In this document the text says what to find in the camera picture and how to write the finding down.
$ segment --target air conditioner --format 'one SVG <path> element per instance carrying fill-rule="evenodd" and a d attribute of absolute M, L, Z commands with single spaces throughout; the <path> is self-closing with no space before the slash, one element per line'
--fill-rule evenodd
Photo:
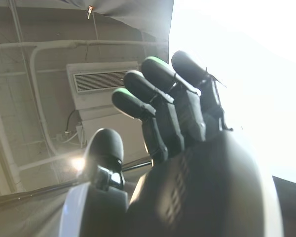
<path fill-rule="evenodd" d="M 87 141 L 100 128 L 112 128 L 122 137 L 125 161 L 147 156 L 141 123 L 118 112 L 112 105 L 114 89 L 124 86 L 128 70 L 138 70 L 137 62 L 78 63 L 67 65 L 67 75 L 75 109 L 82 119 Z"/>

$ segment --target glowing light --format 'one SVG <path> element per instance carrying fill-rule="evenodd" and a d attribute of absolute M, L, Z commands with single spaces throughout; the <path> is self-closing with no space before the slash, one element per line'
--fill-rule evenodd
<path fill-rule="evenodd" d="M 71 165 L 77 170 L 81 171 L 84 169 L 85 160 L 84 158 L 74 158 L 71 160 Z"/>

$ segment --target robotic hand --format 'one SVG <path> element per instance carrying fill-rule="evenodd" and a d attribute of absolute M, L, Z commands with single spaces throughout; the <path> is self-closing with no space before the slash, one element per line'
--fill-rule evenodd
<path fill-rule="evenodd" d="M 272 176 L 227 127 L 219 81 L 178 51 L 174 70 L 148 57 L 112 95 L 142 121 L 153 168 L 140 178 L 122 236 L 282 237 Z"/>

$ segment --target vent grille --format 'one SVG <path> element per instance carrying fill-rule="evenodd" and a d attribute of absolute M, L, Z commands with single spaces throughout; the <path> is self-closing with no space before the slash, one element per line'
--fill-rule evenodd
<path fill-rule="evenodd" d="M 114 89 L 124 86 L 124 76 L 127 71 L 76 73 L 74 82 L 78 93 Z"/>

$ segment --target bright light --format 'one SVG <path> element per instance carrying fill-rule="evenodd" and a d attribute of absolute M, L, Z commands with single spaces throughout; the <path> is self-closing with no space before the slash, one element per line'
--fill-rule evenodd
<path fill-rule="evenodd" d="M 273 174 L 296 182 L 296 0 L 175 0 L 177 50 L 228 86 L 226 112 L 239 112 Z"/>
<path fill-rule="evenodd" d="M 81 171 L 84 168 L 85 160 L 84 158 L 74 158 L 71 160 L 71 165 L 77 170 Z"/>

